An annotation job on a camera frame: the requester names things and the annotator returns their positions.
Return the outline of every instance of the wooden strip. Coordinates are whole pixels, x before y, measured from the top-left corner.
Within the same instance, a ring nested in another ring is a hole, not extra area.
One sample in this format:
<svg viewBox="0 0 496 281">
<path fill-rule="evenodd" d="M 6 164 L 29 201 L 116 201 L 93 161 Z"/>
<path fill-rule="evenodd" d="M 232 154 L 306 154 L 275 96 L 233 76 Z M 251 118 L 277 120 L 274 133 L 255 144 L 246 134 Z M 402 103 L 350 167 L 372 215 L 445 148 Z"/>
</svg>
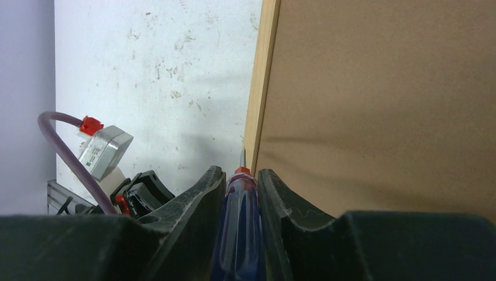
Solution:
<svg viewBox="0 0 496 281">
<path fill-rule="evenodd" d="M 261 8 L 259 36 L 243 138 L 246 166 L 253 174 L 256 172 L 280 3 L 280 0 L 263 0 Z"/>
</svg>

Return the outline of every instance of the silver metal block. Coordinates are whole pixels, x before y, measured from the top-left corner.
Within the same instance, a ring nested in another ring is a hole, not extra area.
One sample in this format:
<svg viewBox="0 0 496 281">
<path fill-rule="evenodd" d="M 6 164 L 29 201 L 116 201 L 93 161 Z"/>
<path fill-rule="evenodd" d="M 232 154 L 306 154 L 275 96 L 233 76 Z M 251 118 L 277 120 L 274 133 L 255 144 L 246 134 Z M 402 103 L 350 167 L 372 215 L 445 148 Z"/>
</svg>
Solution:
<svg viewBox="0 0 496 281">
<path fill-rule="evenodd" d="M 79 161 L 97 181 L 112 173 L 133 141 L 133 136 L 108 126 L 98 130 L 87 142 Z"/>
<path fill-rule="evenodd" d="M 56 215 L 60 208 L 67 202 L 67 211 L 69 214 L 75 214 L 75 206 L 82 204 L 86 207 L 93 207 L 94 205 L 77 196 L 69 189 L 61 186 L 55 180 L 49 180 L 47 185 L 47 205 L 48 214 Z"/>
</svg>

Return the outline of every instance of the red connector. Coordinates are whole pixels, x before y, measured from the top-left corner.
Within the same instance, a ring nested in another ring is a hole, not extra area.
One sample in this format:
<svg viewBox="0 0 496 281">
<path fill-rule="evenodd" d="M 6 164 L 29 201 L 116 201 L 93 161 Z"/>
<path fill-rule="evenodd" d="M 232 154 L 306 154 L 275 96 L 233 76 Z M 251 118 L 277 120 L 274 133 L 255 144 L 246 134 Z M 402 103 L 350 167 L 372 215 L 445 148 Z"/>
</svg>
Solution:
<svg viewBox="0 0 496 281">
<path fill-rule="evenodd" d="M 120 212 L 124 215 L 131 215 L 131 210 L 129 209 L 128 203 L 126 199 L 124 199 L 124 195 L 117 195 L 115 197 L 115 203 L 119 206 Z"/>
<path fill-rule="evenodd" d="M 237 173 L 246 173 L 246 174 L 249 174 L 250 173 L 250 169 L 248 169 L 247 167 L 239 167 L 237 168 L 235 171 L 234 171 L 234 174 L 237 174 Z"/>
<path fill-rule="evenodd" d="M 94 135 L 98 130 L 103 129 L 104 125 L 100 121 L 93 117 L 86 116 L 82 120 L 82 124 L 79 127 L 79 131 L 86 133 L 90 136 Z"/>
</svg>

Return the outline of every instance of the brown cardboard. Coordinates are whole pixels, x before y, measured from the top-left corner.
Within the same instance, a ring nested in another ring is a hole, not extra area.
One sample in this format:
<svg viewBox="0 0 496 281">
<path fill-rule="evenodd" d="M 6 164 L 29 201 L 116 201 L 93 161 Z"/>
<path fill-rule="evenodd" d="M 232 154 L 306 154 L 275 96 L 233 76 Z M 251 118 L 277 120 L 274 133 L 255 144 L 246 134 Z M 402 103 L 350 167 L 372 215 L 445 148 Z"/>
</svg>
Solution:
<svg viewBox="0 0 496 281">
<path fill-rule="evenodd" d="M 282 1 L 262 168 L 332 215 L 496 221 L 496 2 Z"/>
</svg>

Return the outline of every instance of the blue screwdriver handle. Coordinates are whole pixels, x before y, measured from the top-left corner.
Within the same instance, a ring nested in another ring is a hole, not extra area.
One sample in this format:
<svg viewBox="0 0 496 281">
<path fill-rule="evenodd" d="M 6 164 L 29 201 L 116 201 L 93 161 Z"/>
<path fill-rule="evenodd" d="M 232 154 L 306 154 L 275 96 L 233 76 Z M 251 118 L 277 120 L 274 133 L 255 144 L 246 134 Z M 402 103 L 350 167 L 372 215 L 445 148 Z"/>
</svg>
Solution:
<svg viewBox="0 0 496 281">
<path fill-rule="evenodd" d="M 266 279 L 257 182 L 245 171 L 246 168 L 238 169 L 228 180 L 210 280 Z"/>
</svg>

